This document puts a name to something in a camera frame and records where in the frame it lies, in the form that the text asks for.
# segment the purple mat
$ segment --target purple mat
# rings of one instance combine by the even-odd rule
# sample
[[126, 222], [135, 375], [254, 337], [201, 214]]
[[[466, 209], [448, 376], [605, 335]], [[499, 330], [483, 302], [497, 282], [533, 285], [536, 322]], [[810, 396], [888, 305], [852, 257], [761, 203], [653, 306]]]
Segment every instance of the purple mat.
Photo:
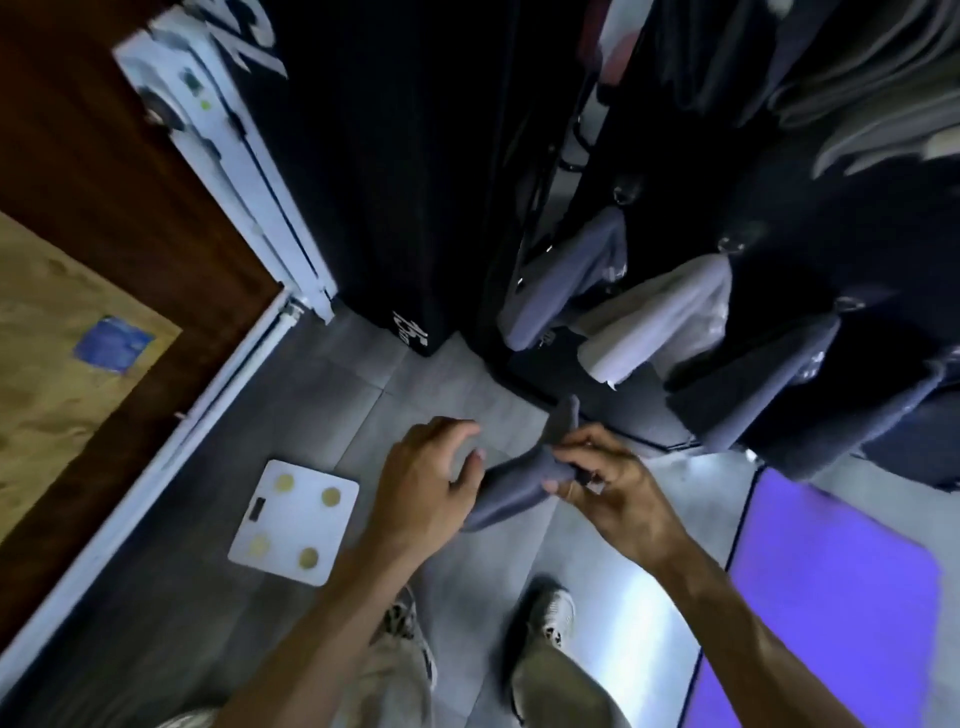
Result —
[[[940, 570], [924, 548], [768, 469], [731, 576], [767, 626], [865, 725], [923, 725], [940, 600]], [[704, 660], [684, 728], [738, 725]]]

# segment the white bathroom scale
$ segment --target white bathroom scale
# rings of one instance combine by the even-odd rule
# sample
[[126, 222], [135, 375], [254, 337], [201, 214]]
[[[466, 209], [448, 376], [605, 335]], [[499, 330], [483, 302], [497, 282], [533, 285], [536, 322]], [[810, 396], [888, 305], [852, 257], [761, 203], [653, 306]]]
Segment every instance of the white bathroom scale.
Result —
[[227, 558], [319, 587], [333, 569], [359, 491], [352, 480], [271, 460]]

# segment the blue sticker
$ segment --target blue sticker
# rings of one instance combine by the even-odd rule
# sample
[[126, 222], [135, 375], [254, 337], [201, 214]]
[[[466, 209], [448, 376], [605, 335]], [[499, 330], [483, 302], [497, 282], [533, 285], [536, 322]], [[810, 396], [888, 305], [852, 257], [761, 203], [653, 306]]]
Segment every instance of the blue sticker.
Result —
[[108, 372], [124, 374], [154, 340], [147, 333], [114, 316], [105, 316], [84, 334], [73, 355]]

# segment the sock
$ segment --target sock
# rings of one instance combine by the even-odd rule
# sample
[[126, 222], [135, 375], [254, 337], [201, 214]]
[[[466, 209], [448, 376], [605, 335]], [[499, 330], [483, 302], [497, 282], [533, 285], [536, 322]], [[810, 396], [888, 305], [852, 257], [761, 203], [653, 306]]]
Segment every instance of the sock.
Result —
[[544, 480], [564, 482], [578, 476], [582, 479], [583, 471], [560, 462], [551, 448], [578, 426], [580, 401], [574, 395], [567, 395], [550, 413], [536, 445], [519, 457], [487, 470], [463, 530], [479, 531], [543, 502], [549, 496], [543, 490]]

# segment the forearm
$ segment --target forearm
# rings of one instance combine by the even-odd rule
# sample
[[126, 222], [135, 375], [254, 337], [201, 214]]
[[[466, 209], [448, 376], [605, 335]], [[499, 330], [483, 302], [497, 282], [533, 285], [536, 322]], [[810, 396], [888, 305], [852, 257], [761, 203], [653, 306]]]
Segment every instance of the forearm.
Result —
[[344, 553], [297, 623], [215, 728], [316, 728], [332, 720], [383, 613], [417, 564], [383, 546]]
[[692, 539], [655, 576], [704, 649], [744, 726], [860, 725], [767, 629], [727, 574]]

